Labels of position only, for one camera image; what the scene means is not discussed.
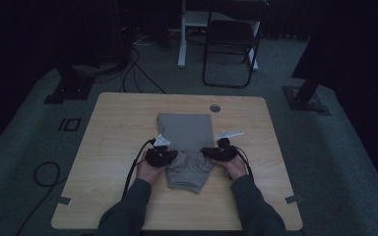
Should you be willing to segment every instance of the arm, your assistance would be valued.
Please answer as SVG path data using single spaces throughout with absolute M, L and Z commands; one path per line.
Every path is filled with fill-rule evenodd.
M 102 216 L 95 236 L 139 235 L 144 225 L 152 185 L 164 169 L 154 168 L 146 161 L 138 164 L 133 185 L 124 199 Z
M 247 175 L 243 160 L 238 156 L 231 161 L 216 161 L 216 163 L 222 165 L 229 177 L 234 180 L 231 190 L 235 197 L 244 235 L 285 235 L 284 221 L 265 202 L 262 193 Z

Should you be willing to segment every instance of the black cable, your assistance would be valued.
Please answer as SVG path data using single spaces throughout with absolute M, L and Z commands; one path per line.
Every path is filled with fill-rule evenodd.
M 48 165 L 48 164 L 51 164 L 51 165 L 54 165 L 56 167 L 56 170 L 57 170 L 57 174 L 54 178 L 54 180 L 52 181 L 51 184 L 43 184 L 41 183 L 38 178 L 37 178 L 37 173 L 38 173 L 38 170 L 44 166 L 44 165 Z M 27 218 L 24 220 L 23 224 L 21 225 L 20 229 L 18 230 L 17 232 L 17 236 L 21 234 L 21 232 L 23 231 L 24 227 L 26 226 L 27 222 L 30 220 L 30 218 L 32 217 L 32 215 L 36 212 L 36 210 L 42 205 L 42 203 L 44 203 L 44 201 L 47 199 L 47 197 L 50 195 L 50 193 L 53 191 L 54 187 L 56 187 L 57 185 L 61 184 L 61 183 L 64 183 L 67 178 L 64 178 L 62 180 L 60 180 L 60 166 L 56 163 L 56 162 L 53 162 L 53 161 L 47 161 L 47 162 L 43 162 L 41 163 L 34 171 L 33 173 L 33 180 L 34 182 L 40 186 L 40 187 L 49 187 L 47 193 L 44 195 L 44 197 L 39 201 L 39 203 L 33 208 L 33 210 L 30 212 L 30 214 L 27 216 Z
M 137 164 L 141 163 L 138 162 L 138 159 L 140 158 L 140 155 L 141 155 L 141 152 L 143 152 L 144 148 L 146 147 L 147 144 L 154 144 L 155 143 L 155 139 L 152 139 L 152 140 L 148 140 L 146 141 L 143 146 L 140 148 L 140 151 L 138 152 L 136 158 L 134 159 L 133 161 L 133 164 L 131 165 L 131 168 L 130 168 L 130 171 L 128 172 L 128 175 L 127 175 L 127 180 L 125 182 L 125 186 L 124 186 L 124 192 L 122 193 L 122 199 L 124 199 L 125 195 L 127 194 L 127 191 L 128 191 L 128 186 L 130 185 L 130 180 L 131 180 L 131 176 L 133 175 L 133 172 L 134 172 L 134 168 L 137 166 Z
M 250 167 L 250 162 L 248 161 L 248 157 L 247 157 L 247 154 L 244 152 L 243 149 L 241 149 L 240 147 L 235 147 L 235 151 L 237 151 L 237 154 L 241 157 L 241 159 L 244 161 L 245 163 L 245 166 L 247 167 L 247 171 L 248 171 L 248 175 L 250 175 L 250 177 L 253 179 L 253 182 L 254 182 L 254 176 L 253 176 L 253 171 L 251 170 L 251 167 Z
M 140 60 L 140 53 L 138 53 L 137 50 L 136 50 L 136 52 L 137 52 L 136 62 L 138 62 Z M 135 66 L 135 63 L 131 63 L 131 65 L 128 68 L 127 72 L 122 77 L 122 83 L 121 83 L 121 87 L 119 88 L 119 92 L 121 92 L 122 88 L 124 88 L 124 92 L 127 92 L 127 89 L 125 88 L 125 81 L 127 80 L 128 73 L 130 73 L 131 70 L 133 70 L 133 75 L 134 75 L 134 78 L 135 78 L 135 68 L 134 68 L 134 66 Z
M 139 57 L 140 57 L 140 53 L 137 51 L 137 49 L 135 49 L 134 47 L 132 48 L 136 53 L 137 53 L 137 55 L 139 55 Z M 149 79 L 149 81 L 150 82 L 152 82 L 153 83 L 153 85 L 155 85 L 159 90 L 161 90 L 161 92 L 162 93 L 164 93 L 164 94 L 166 94 L 166 92 L 158 85 L 158 84 L 156 84 L 156 82 L 155 81 L 153 81 L 153 79 L 152 78 L 150 78 L 148 75 L 147 75 L 147 73 L 137 64 L 137 61 L 134 61 L 132 58 L 130 58 L 130 60 L 131 60 L 131 62 L 143 73 L 143 75 L 147 78 L 147 79 Z
M 155 81 L 153 81 L 153 79 L 152 78 L 150 78 L 147 74 L 146 74 L 146 72 L 138 65 L 138 64 L 136 64 L 136 62 L 133 60 L 133 59 L 130 59 L 131 60 L 131 62 L 132 63 L 134 63 L 134 65 L 144 74 L 144 76 L 146 76 L 146 78 L 147 79 L 149 79 L 149 81 L 150 82 L 152 82 L 153 83 L 153 85 L 155 85 L 158 89 L 160 89 L 161 90 L 161 92 L 162 93 L 164 93 L 164 94 L 166 94 L 166 92 L 158 85 L 158 84 L 156 84 L 156 82 Z

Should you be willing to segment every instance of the black controller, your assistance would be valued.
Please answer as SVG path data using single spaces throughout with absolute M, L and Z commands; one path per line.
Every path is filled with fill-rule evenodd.
M 236 147 L 229 143 L 228 138 L 218 140 L 217 144 L 218 147 L 202 147 L 202 155 L 218 161 L 231 161 L 238 155 Z
M 152 167 L 166 166 L 177 156 L 177 150 L 167 150 L 167 146 L 149 148 L 146 153 L 146 161 Z

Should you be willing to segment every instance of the gray cloth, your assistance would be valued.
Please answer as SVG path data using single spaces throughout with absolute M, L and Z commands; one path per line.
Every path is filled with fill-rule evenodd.
M 202 156 L 201 148 L 213 147 L 211 116 L 207 114 L 166 114 L 157 118 L 158 131 L 178 151 L 166 170 L 169 188 L 199 193 L 214 164 Z

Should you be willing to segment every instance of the gray carpet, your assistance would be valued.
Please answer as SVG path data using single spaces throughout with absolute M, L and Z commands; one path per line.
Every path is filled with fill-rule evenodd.
M 378 174 L 335 94 L 328 88 L 317 90 L 332 116 L 291 111 L 284 98 L 282 86 L 301 86 L 303 83 L 291 79 L 290 75 L 306 46 L 305 41 L 264 38 L 258 58 L 259 70 L 253 74 L 250 86 L 243 89 L 205 87 L 201 81 L 202 47 L 199 45 L 188 45 L 186 67 L 179 69 L 178 40 L 172 40 L 169 47 L 146 40 L 140 43 L 147 45 L 135 45 L 140 53 L 138 65 L 167 93 L 262 96 L 266 99 L 293 191 L 304 199 L 298 205 L 305 235 L 378 235 Z M 216 70 L 215 75 L 225 76 L 232 72 L 241 75 L 246 70 L 243 66 L 226 68 L 230 71 Z M 60 165 L 61 178 L 68 176 L 98 95 L 104 91 L 119 91 L 121 87 L 120 75 L 101 76 L 96 78 L 88 100 L 43 104 L 59 79 L 56 71 L 43 77 L 0 137 L 0 236 L 16 235 L 23 221 L 47 193 L 48 188 L 34 182 L 35 169 L 45 161 L 55 161 Z M 160 93 L 138 70 L 128 74 L 127 91 L 138 92 L 136 83 L 142 92 Z M 59 131 L 63 119 L 78 118 L 82 119 L 78 131 Z M 55 168 L 45 167 L 40 169 L 38 176 L 40 181 L 51 183 L 55 174 Z M 63 184 L 52 190 L 21 235 L 70 236 L 93 232 L 51 227 L 56 208 L 52 199 L 62 190 Z M 289 232 L 289 235 L 302 233 Z

